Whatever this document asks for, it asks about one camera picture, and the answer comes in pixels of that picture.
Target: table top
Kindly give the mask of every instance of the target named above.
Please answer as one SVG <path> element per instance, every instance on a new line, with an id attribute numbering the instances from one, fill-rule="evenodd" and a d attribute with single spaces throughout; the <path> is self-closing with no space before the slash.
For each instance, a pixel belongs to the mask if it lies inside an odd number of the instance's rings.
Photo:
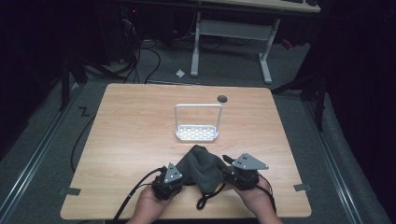
<path id="1" fill-rule="evenodd" d="M 176 138 L 177 104 L 222 104 L 219 137 L 198 143 L 209 152 L 238 158 L 246 152 L 269 165 L 260 173 L 273 186 L 280 217 L 308 217 L 311 208 L 301 184 L 271 92 L 265 88 L 110 84 L 84 147 L 61 216 L 65 219 L 112 219 L 131 189 L 150 171 L 176 164 L 197 143 Z M 129 218 L 139 189 L 120 218 Z M 253 217 L 227 186 L 195 208 L 202 197 L 196 186 L 183 187 L 162 218 Z"/>
<path id="2" fill-rule="evenodd" d="M 245 7 L 265 7 L 272 9 L 281 9 L 299 12 L 320 12 L 320 7 L 309 6 L 305 1 L 303 3 L 293 3 L 282 0 L 201 0 L 202 2 L 231 4 Z"/>

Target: perforated basket base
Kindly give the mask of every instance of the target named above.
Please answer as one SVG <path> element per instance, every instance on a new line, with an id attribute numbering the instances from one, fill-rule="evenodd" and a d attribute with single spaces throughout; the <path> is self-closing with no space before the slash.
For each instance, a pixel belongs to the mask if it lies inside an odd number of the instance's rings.
<path id="1" fill-rule="evenodd" d="M 212 142 L 218 137 L 218 132 L 212 125 L 180 125 L 176 136 L 180 141 Z"/>

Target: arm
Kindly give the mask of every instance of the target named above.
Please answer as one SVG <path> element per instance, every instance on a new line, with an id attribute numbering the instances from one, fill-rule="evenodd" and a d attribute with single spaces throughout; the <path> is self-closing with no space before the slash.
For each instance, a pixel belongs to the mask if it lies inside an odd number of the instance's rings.
<path id="1" fill-rule="evenodd" d="M 270 186 L 267 181 L 259 177 L 260 182 L 258 186 L 270 190 Z M 250 210 L 254 216 L 259 220 L 260 224 L 278 224 L 282 223 L 280 218 L 276 215 L 270 198 L 266 193 L 260 189 L 249 189 L 249 190 L 239 190 L 233 188 L 236 193 L 242 198 L 245 206 Z"/>
<path id="2" fill-rule="evenodd" d="M 142 192 L 140 192 L 134 209 L 134 215 L 127 224 L 151 224 L 161 216 L 172 199 L 173 198 L 170 198 L 167 201 L 159 200 L 155 197 L 151 186 L 146 186 Z"/>

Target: white basket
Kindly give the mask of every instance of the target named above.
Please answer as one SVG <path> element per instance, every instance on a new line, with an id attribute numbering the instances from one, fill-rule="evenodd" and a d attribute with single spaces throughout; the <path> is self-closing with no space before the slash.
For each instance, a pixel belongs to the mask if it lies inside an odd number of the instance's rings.
<path id="1" fill-rule="evenodd" d="M 178 124 L 177 109 L 181 107 L 218 107 L 219 116 L 216 126 L 210 124 Z M 176 105 L 175 106 L 175 120 L 176 120 L 176 137 L 180 141 L 198 141 L 198 142 L 213 142 L 219 135 L 219 123 L 222 112 L 222 106 L 213 105 Z"/>

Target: gray tape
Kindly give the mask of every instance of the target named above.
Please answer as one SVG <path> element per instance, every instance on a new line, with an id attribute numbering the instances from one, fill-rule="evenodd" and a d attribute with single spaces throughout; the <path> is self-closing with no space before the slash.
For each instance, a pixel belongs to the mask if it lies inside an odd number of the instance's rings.
<path id="1" fill-rule="evenodd" d="M 64 196 L 66 194 L 70 194 L 70 195 L 78 196 L 80 192 L 81 192 L 81 189 L 61 188 L 61 190 L 59 190 L 59 195 Z"/>
<path id="2" fill-rule="evenodd" d="M 294 189 L 296 191 L 300 191 L 300 190 L 305 190 L 305 192 L 311 190 L 311 185 L 309 184 L 299 184 L 299 185 L 294 185 Z"/>

